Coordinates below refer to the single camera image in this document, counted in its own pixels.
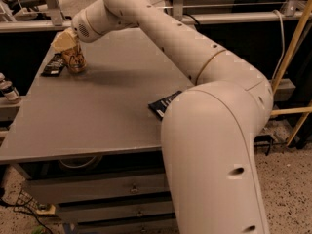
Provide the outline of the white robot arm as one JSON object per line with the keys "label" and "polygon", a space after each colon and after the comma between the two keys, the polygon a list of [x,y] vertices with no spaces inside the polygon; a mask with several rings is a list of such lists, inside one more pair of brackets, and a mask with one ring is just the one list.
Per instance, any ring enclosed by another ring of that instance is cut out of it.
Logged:
{"label": "white robot arm", "polygon": [[68,50],[133,24],[190,80],[162,120],[161,146],[180,234],[269,234],[254,139],[273,107],[267,78],[149,0],[97,0],[53,47]]}

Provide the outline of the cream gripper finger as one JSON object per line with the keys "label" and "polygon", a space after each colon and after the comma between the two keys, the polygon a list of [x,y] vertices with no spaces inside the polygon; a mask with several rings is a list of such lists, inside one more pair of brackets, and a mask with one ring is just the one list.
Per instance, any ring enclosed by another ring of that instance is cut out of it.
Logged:
{"label": "cream gripper finger", "polygon": [[78,36],[72,28],[67,28],[56,36],[51,46],[57,52],[75,49],[78,47]]}

